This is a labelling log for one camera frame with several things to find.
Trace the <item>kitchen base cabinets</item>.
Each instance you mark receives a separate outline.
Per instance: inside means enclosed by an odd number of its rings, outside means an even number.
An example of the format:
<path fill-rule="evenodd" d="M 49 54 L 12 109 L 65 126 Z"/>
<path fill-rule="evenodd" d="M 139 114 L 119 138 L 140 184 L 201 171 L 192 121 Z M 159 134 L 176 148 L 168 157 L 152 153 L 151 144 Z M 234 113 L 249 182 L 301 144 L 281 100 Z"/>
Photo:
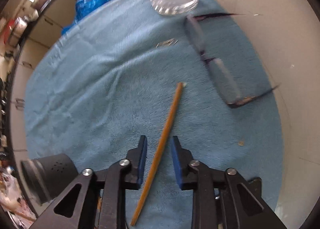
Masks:
<path fill-rule="evenodd" d="M 26 152 L 24 96 L 27 82 L 48 50 L 61 37 L 62 29 L 75 16 L 76 0 L 39 0 L 39 16 L 30 22 L 18 41 L 13 68 L 7 78 L 6 132 L 13 152 Z"/>

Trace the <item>blue plastic bag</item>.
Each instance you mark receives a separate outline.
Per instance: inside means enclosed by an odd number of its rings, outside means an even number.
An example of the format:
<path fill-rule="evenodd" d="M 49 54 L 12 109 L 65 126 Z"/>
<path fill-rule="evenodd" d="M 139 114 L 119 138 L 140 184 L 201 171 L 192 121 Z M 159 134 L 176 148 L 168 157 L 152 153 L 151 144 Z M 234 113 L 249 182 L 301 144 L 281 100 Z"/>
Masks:
<path fill-rule="evenodd" d="M 73 22 L 62 29 L 61 35 L 64 35 L 83 18 L 110 1 L 112 0 L 77 0 Z"/>

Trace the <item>black utensil holder cup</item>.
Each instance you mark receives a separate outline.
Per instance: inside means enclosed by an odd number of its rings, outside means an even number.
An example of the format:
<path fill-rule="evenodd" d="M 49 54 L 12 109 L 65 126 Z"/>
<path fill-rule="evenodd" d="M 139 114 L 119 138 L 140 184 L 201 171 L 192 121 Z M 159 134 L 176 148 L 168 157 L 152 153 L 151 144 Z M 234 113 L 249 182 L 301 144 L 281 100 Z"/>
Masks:
<path fill-rule="evenodd" d="M 56 198 L 79 174 L 63 153 L 22 160 L 21 169 L 30 193 L 40 205 Z"/>

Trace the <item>blue towel table cloth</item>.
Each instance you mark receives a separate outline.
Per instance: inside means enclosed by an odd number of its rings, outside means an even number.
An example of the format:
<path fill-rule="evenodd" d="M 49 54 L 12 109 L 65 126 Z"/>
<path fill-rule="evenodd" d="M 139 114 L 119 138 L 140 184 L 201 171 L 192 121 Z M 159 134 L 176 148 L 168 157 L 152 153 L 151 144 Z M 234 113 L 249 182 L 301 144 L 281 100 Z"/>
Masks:
<path fill-rule="evenodd" d="M 222 59 L 242 96 L 260 95 L 271 84 L 239 22 L 256 23 L 266 14 L 235 13 L 200 22 L 206 56 Z M 210 79 L 188 41 L 184 19 L 159 15 L 148 0 L 112 0 L 63 35 L 27 83 L 29 157 L 64 153 L 79 170 L 102 170 L 145 135 L 149 169 L 175 88 L 183 82 L 171 135 L 209 167 L 262 178 L 263 199 L 275 209 L 283 138 L 274 95 L 229 108 L 219 92 L 232 101 L 233 89 L 216 66 L 210 67 Z"/>

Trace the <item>silver rice cooker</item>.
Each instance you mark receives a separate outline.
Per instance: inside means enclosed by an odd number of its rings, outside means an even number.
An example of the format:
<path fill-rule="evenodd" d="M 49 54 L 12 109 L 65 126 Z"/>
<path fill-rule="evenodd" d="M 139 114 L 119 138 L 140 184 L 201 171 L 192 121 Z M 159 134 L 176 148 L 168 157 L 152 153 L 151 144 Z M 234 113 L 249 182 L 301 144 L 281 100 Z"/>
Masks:
<path fill-rule="evenodd" d="M 8 42 L 11 44 L 18 43 L 21 35 L 23 34 L 24 30 L 26 29 L 28 23 L 21 17 L 17 17 L 14 24 L 11 27 L 11 33 L 8 38 Z"/>

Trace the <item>wooden chopstick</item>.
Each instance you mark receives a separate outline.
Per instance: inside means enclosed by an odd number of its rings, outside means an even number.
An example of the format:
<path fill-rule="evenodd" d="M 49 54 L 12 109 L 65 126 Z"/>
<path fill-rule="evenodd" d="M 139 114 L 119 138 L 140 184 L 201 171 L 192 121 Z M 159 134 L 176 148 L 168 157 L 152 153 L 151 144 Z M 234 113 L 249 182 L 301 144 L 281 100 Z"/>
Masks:
<path fill-rule="evenodd" d="M 142 189 L 142 194 L 141 194 L 139 201 L 137 203 L 135 212 L 131 218 L 131 222 L 130 222 L 131 226 L 135 226 L 135 224 L 137 223 L 138 218 L 140 216 L 140 213 L 141 213 L 141 211 L 144 207 L 144 204 L 146 202 L 146 199 L 149 195 L 149 191 L 151 189 L 153 180 L 154 180 L 155 175 L 157 173 L 157 170 L 158 170 L 158 167 L 161 162 L 161 158 L 162 158 L 162 155 L 163 155 L 163 152 L 165 149 L 165 145 L 167 143 L 171 128 L 172 128 L 174 120 L 175 120 L 175 115 L 176 115 L 176 112 L 177 112 L 177 109 L 178 109 L 178 106 L 180 103 L 180 99 L 181 99 L 184 87 L 185 87 L 185 83 L 183 83 L 183 82 L 179 82 L 177 84 L 174 98 L 173 98 L 172 104 L 170 106 L 170 111 L 168 113 L 166 122 L 164 124 L 163 130 L 161 133 L 161 136 L 159 138 L 158 146 L 155 151 L 155 155 L 153 157 L 153 160 L 152 160 L 152 163 L 150 166 L 150 170 L 149 170 L 148 176 L 146 178 L 146 182 L 145 182 L 144 187 Z"/>

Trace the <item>black frame eyeglasses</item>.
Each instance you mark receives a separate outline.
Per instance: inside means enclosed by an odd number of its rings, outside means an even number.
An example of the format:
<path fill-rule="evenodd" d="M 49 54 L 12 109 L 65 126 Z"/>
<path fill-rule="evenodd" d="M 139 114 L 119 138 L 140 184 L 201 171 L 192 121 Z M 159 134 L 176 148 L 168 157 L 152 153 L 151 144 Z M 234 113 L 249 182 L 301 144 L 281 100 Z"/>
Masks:
<path fill-rule="evenodd" d="M 200 26 L 200 22 L 206 19 L 213 19 L 213 18 L 224 18 L 224 17 L 232 17 L 232 16 L 239 16 L 239 13 L 226 13 L 226 12 L 216 12 L 216 13 L 207 13 L 201 15 L 193 15 L 189 14 L 185 17 L 183 21 L 184 31 L 188 38 L 189 43 L 193 46 L 194 50 L 200 56 L 200 60 L 204 63 L 210 79 L 214 80 L 213 72 L 210 70 L 211 66 L 216 66 L 220 72 L 222 73 L 223 77 L 227 80 L 230 87 L 233 89 L 235 93 L 235 99 L 230 101 L 227 100 L 226 97 L 219 92 L 219 96 L 223 100 L 223 102 L 231 109 L 240 108 L 244 105 L 247 105 L 255 100 L 258 100 L 268 94 L 272 93 L 276 90 L 279 85 L 271 87 L 270 89 L 264 91 L 260 95 L 249 95 L 249 96 L 242 96 L 240 89 L 235 82 L 231 72 L 228 68 L 224 65 L 222 59 L 219 57 L 207 57 L 206 56 L 206 43 L 204 40 L 204 33 Z"/>

